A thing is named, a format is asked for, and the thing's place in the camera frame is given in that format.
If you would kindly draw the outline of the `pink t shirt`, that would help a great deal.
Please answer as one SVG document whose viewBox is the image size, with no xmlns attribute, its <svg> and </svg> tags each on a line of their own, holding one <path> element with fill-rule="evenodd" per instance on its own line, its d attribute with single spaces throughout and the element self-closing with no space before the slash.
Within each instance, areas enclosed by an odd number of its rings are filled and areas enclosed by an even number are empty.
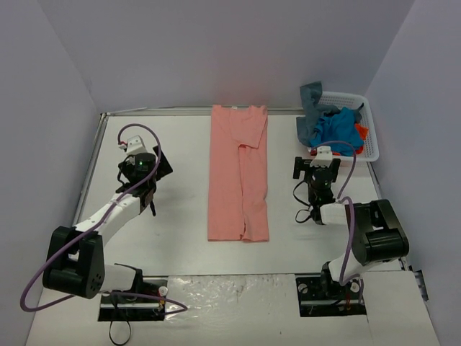
<svg viewBox="0 0 461 346">
<path fill-rule="evenodd" d="M 207 238 L 269 240 L 268 111 L 215 105 L 211 112 Z"/>
</svg>

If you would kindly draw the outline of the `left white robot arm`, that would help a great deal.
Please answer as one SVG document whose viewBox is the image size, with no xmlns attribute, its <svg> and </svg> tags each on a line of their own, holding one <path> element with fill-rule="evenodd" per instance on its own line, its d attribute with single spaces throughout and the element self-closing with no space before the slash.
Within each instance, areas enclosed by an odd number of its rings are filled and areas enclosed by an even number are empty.
<svg viewBox="0 0 461 346">
<path fill-rule="evenodd" d="M 119 290 L 128 301 L 143 297 L 145 283 L 141 279 L 110 272 L 112 267 L 104 263 L 104 247 L 146 208 L 156 215 L 153 196 L 157 182 L 173 169 L 158 146 L 152 152 L 127 155 L 118 168 L 118 175 L 127 182 L 108 204 L 85 221 L 71 228 L 59 226 L 53 232 L 47 256 L 53 262 L 42 274 L 45 288 L 87 299 L 111 289 Z"/>
</svg>

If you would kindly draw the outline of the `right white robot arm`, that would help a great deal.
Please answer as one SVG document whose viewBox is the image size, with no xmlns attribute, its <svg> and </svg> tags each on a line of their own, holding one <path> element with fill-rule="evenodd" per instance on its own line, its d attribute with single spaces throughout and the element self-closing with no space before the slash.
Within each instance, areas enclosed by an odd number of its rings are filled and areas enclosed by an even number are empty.
<svg viewBox="0 0 461 346">
<path fill-rule="evenodd" d="M 341 160 L 325 165 L 312 159 L 295 157 L 292 177 L 304 178 L 297 184 L 307 185 L 308 200 L 300 203 L 309 215 L 302 223 L 313 221 L 321 226 L 345 226 L 346 249 L 337 259 L 321 269 L 319 287 L 323 295 L 335 298 L 361 275 L 385 262 L 405 257 L 409 241 L 389 200 L 353 203 L 349 197 L 335 198 L 331 189 L 336 181 Z"/>
</svg>

